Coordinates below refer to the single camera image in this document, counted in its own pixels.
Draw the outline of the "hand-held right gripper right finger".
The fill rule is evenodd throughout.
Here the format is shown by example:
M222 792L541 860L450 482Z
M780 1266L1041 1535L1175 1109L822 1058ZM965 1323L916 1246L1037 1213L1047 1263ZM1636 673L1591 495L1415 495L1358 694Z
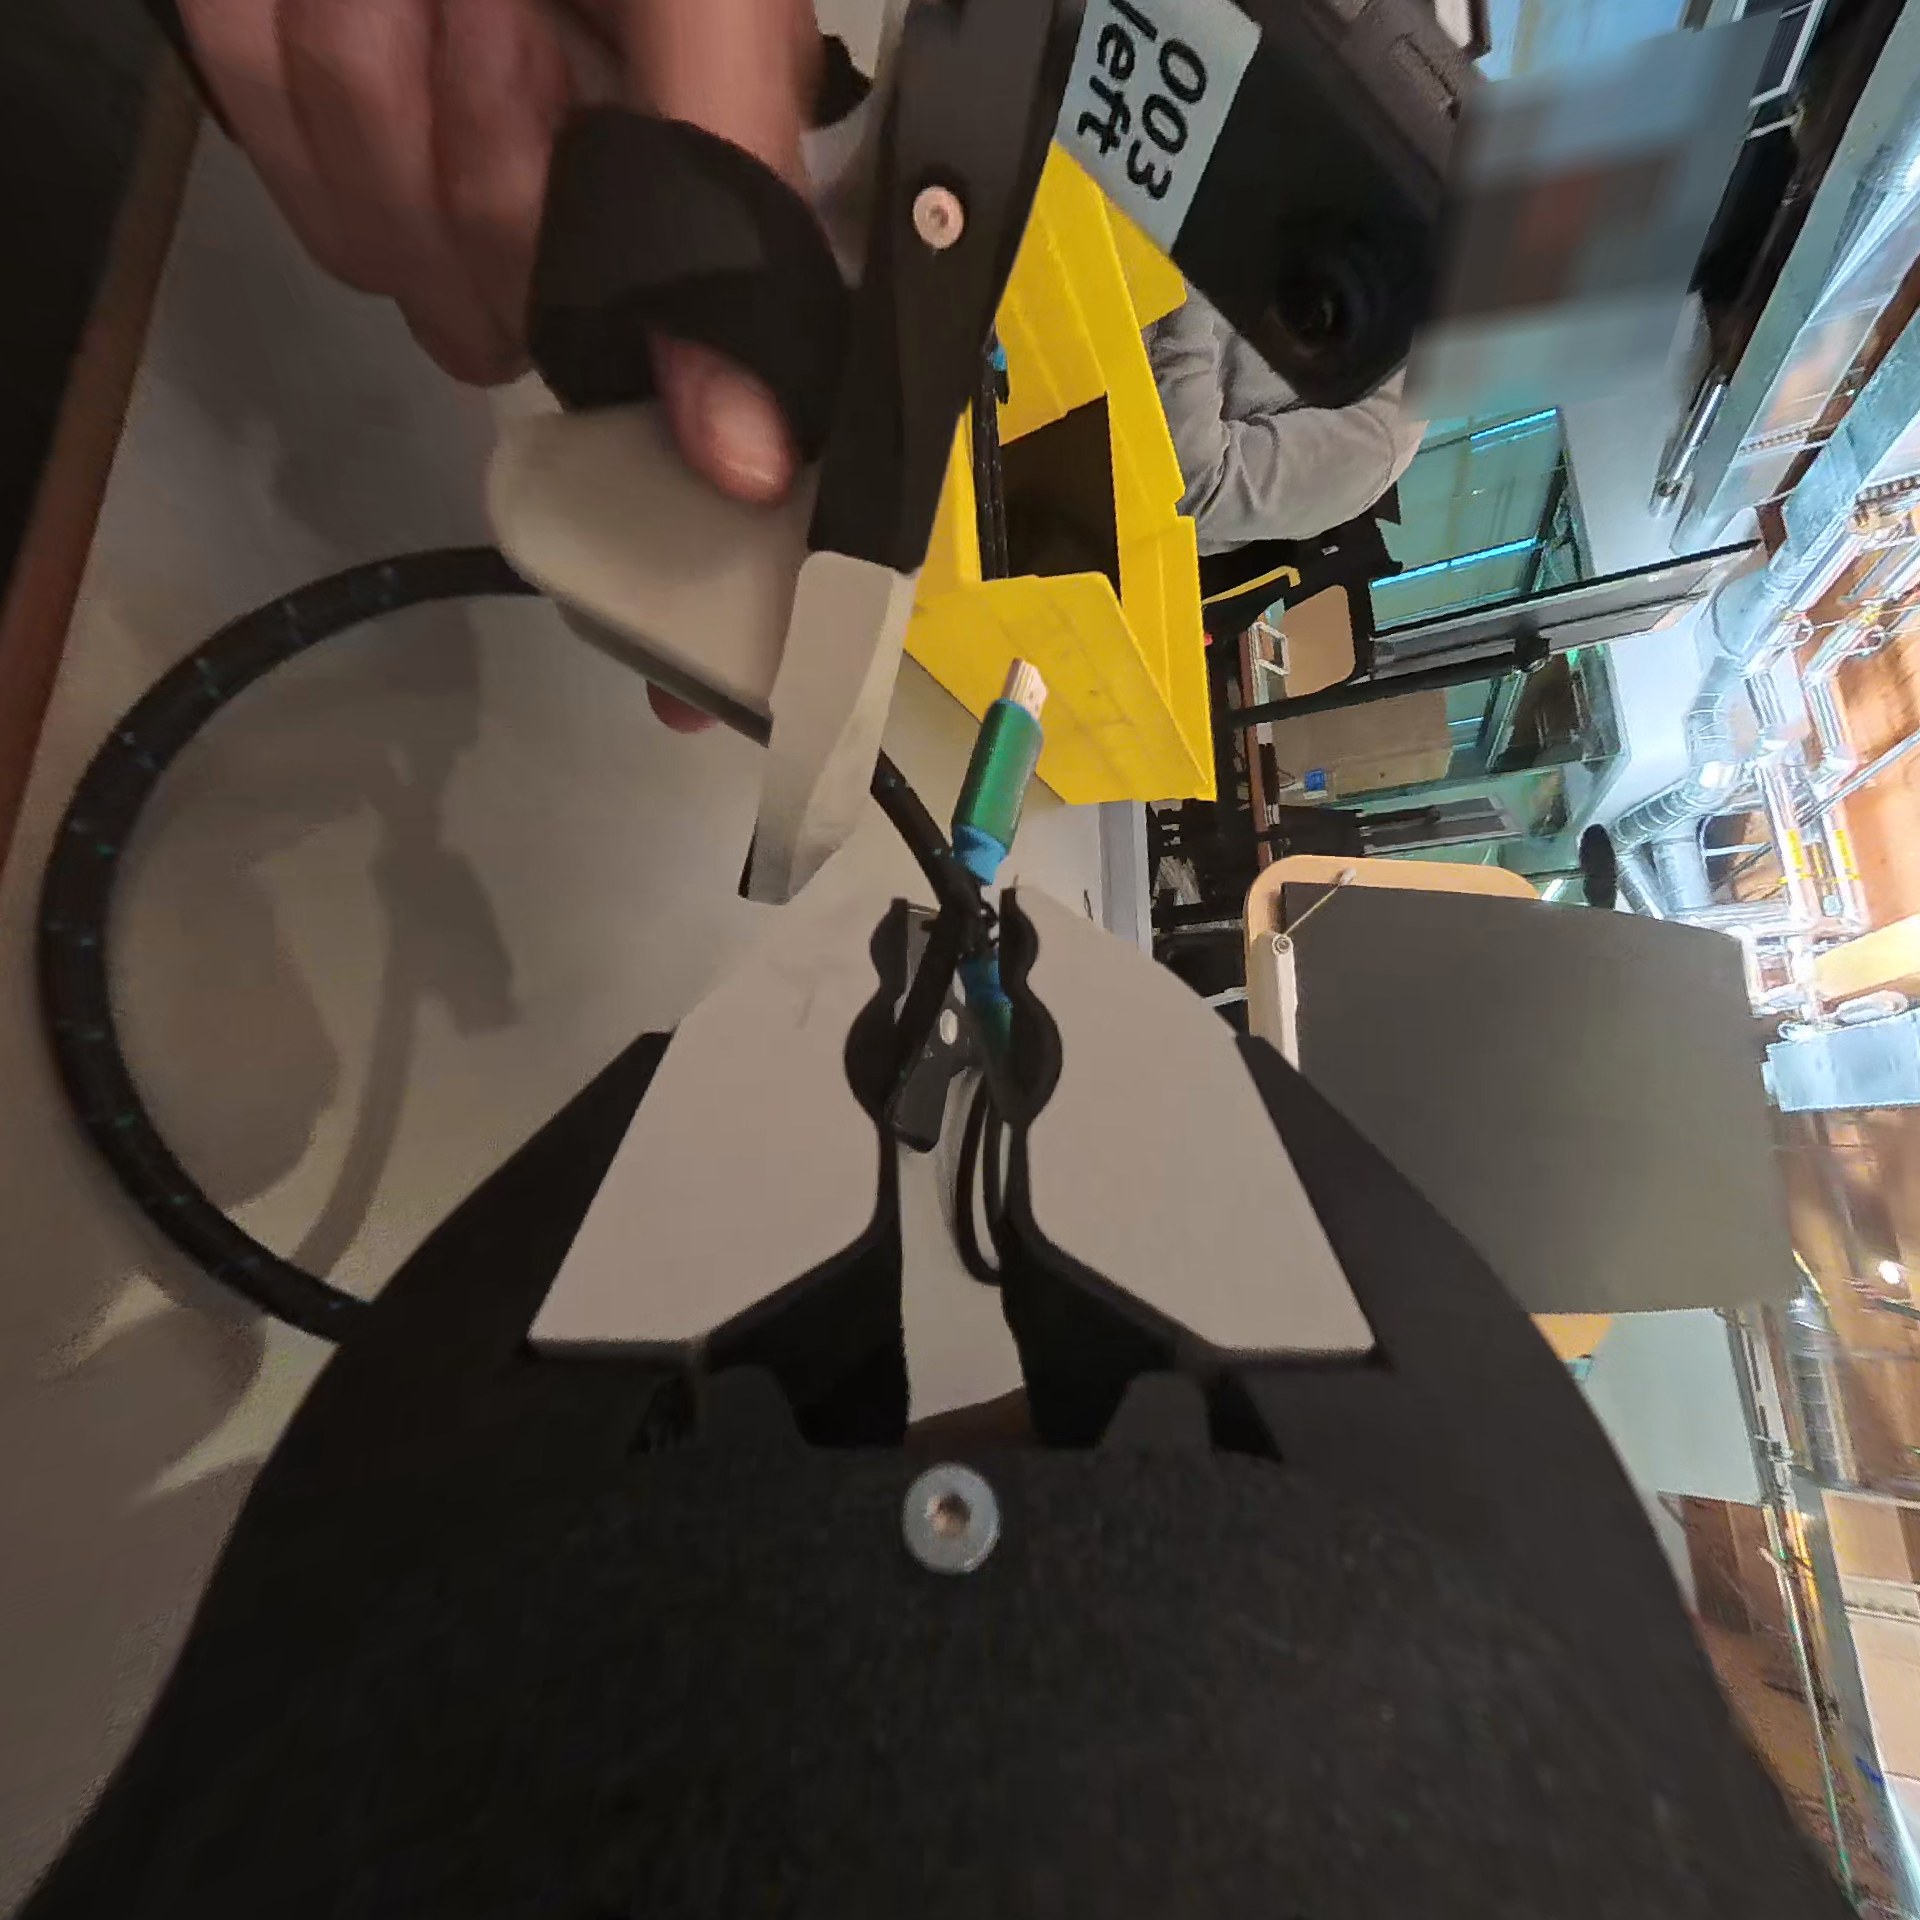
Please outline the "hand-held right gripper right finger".
M1137 1379L1202 1409L1377 1339L1239 1036L1142 948L1002 894L996 1257L1032 1428L1091 1449Z

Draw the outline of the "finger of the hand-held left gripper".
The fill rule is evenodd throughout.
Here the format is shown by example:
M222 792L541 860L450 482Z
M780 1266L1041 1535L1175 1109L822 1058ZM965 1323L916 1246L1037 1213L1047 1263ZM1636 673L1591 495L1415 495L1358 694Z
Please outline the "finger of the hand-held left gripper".
M488 475L502 554L582 638L764 749L746 894L768 903L862 818L918 589L817 544L819 486L720 492L657 406L514 419Z

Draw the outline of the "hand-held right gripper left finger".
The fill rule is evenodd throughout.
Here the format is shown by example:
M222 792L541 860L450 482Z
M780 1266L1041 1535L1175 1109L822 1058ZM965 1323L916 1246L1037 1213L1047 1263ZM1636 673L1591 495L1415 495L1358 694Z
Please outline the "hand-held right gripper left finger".
M541 1356L761 1369L815 1444L904 1438L909 923L903 899L811 919L673 1028L535 1313Z

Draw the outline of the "yellow storage bin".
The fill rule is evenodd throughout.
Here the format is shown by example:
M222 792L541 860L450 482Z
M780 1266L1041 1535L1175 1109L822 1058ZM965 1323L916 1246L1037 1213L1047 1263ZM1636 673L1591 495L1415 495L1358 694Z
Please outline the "yellow storage bin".
M1068 805L1211 800L1197 527L1145 332L1185 283L1051 149L996 314L1003 544L983 548L962 413L907 651L971 713L1044 675L1041 780Z

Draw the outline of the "black braided cable green plugs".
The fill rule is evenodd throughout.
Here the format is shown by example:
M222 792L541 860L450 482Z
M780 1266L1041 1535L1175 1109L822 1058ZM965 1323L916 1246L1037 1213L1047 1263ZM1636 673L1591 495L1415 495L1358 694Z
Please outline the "black braided cable green plugs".
M277 667L390 614L536 592L493 546L441 546L355 564L235 618L114 726L85 768L43 865L35 992L68 1112L135 1211L206 1280L334 1349L359 1330L372 1308L240 1228L185 1170L135 1086L109 981L116 867L170 763L230 700ZM899 1139L907 1139L909 1091L931 1067L934 982L947 999L965 997L983 1059L1002 1052L1012 1034L987 889L996 888L1015 849L1037 775L1044 704L1039 672L1016 663L1002 699L977 726L950 829L934 826L888 757L878 760L874 798L930 881L937 907L893 1025L898 1044L922 1044L914 1067L896 1069L889 1093L888 1112Z

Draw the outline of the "person's left hand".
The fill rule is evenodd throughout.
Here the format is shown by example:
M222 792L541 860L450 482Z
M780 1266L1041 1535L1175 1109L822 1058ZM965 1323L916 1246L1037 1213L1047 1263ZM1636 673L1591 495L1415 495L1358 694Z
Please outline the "person's left hand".
M188 59L312 258L475 389L528 373L555 139L612 99L795 189L819 73L795 3L184 3Z

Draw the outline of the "wooden board with dark panel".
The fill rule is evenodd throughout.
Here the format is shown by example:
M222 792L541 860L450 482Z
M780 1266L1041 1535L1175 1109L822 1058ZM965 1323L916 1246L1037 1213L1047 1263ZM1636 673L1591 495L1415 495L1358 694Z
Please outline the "wooden board with dark panel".
M1533 1320L1800 1291L1738 942L1492 868L1292 857L1244 898L1252 1030Z

